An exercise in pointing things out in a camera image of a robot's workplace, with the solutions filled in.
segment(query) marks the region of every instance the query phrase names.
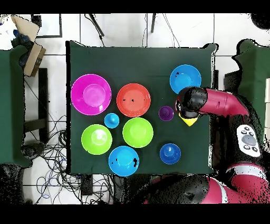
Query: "green bowl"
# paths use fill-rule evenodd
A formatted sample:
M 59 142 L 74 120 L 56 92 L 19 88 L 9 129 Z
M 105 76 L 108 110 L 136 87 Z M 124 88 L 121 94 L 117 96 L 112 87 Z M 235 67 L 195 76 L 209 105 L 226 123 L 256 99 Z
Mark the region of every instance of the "green bowl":
M 124 141 L 133 148 L 147 146 L 153 138 L 153 127 L 149 121 L 135 117 L 128 120 L 123 128 Z
M 107 152 L 112 145 L 112 135 L 103 125 L 90 125 L 82 133 L 82 146 L 92 155 Z

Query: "bowl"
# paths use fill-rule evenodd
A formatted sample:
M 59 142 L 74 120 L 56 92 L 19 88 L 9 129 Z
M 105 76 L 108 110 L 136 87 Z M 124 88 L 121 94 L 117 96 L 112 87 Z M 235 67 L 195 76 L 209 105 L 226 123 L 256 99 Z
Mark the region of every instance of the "bowl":
M 116 128 L 119 125 L 119 117 L 115 113 L 109 113 L 105 116 L 104 123 L 108 128 Z
M 103 125 L 90 125 L 81 137 L 83 148 L 92 155 L 101 155 L 107 152 L 112 145 L 112 135 Z
M 115 148 L 109 156 L 109 167 L 118 176 L 130 176 L 139 166 L 139 156 L 128 146 Z
M 141 117 L 128 120 L 123 127 L 124 141 L 133 148 L 147 146 L 153 138 L 153 127 L 149 121 Z
M 174 112 L 173 109 L 169 106 L 163 106 L 158 111 L 159 118 L 166 122 L 172 120 Z
M 127 117 L 139 117 L 145 114 L 150 103 L 148 90 L 137 83 L 123 86 L 117 94 L 117 107 Z
M 106 110 L 111 102 L 108 82 L 97 74 L 80 76 L 71 88 L 74 108 L 85 115 L 97 115 Z
M 200 87 L 201 75 L 198 69 L 188 64 L 183 64 L 175 68 L 170 76 L 170 86 L 172 90 L 179 94 L 179 92 L 188 86 Z
M 179 161 L 181 150 L 176 144 L 168 143 L 160 149 L 159 155 L 164 163 L 171 165 Z

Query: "dark green table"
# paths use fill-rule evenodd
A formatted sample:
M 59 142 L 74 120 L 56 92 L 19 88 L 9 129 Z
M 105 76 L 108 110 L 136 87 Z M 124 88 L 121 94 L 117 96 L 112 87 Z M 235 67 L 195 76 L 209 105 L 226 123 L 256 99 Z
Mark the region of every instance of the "dark green table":
M 78 77 L 94 73 L 104 77 L 112 90 L 110 105 L 99 115 L 86 116 L 80 114 L 72 104 L 67 105 L 71 112 L 69 163 L 72 174 L 112 173 L 108 166 L 108 157 L 114 148 L 126 145 L 122 129 L 130 119 L 118 110 L 116 96 L 120 88 L 128 83 L 142 84 L 151 95 L 151 106 L 142 117 L 152 124 L 154 136 L 148 146 L 136 149 L 140 159 L 136 174 L 212 172 L 208 166 L 209 117 L 203 116 L 188 127 L 178 114 L 170 122 L 161 121 L 158 111 L 164 105 L 174 107 L 176 94 L 170 88 L 169 77 L 173 69 L 181 64 L 195 66 L 201 73 L 201 86 L 211 86 L 211 54 L 216 50 L 215 44 L 202 49 L 88 48 L 70 41 L 66 46 L 67 66 L 70 66 L 70 74 L 67 68 L 67 75 L 70 76 L 71 86 Z M 81 145 L 81 134 L 92 124 L 104 125 L 104 117 L 108 113 L 116 113 L 120 118 L 119 126 L 110 130 L 112 146 L 103 155 L 91 155 Z M 181 158 L 178 163 L 167 165 L 161 161 L 159 151 L 165 143 L 175 143 L 180 147 Z
M 32 165 L 21 152 L 25 108 L 24 75 L 19 59 L 26 52 L 24 46 L 0 50 L 0 164 L 16 164 L 23 168 Z
M 237 55 L 233 58 L 238 63 L 239 70 L 225 75 L 225 90 L 235 91 L 251 103 L 257 114 L 252 113 L 251 116 L 254 118 L 256 133 L 262 144 L 266 79 L 270 78 L 270 48 L 260 46 L 254 40 L 241 40 L 237 45 Z

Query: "small purple bowl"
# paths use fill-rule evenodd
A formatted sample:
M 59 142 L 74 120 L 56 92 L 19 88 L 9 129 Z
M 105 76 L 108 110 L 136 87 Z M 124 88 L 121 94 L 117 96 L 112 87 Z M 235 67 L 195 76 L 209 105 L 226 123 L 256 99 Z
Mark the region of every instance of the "small purple bowl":
M 163 106 L 158 111 L 158 115 L 159 115 L 161 120 L 168 122 L 168 121 L 172 120 L 172 118 L 174 116 L 173 109 L 169 106 Z

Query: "small blue bowl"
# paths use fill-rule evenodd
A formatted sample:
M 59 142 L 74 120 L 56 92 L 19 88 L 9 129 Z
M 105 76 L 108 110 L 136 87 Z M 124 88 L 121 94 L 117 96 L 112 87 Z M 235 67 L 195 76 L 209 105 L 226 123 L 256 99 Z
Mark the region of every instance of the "small blue bowl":
M 171 165 L 179 161 L 181 150 L 177 145 L 168 143 L 161 148 L 159 155 L 164 163 Z
M 136 172 L 138 166 L 139 156 L 131 147 L 119 146 L 109 156 L 109 167 L 118 176 L 130 176 Z
M 104 118 L 104 123 L 108 128 L 115 128 L 119 125 L 119 117 L 114 113 L 107 114 Z
M 170 85 L 172 90 L 179 94 L 179 92 L 188 86 L 200 87 L 201 76 L 198 69 L 188 64 L 183 64 L 175 68 L 170 76 Z

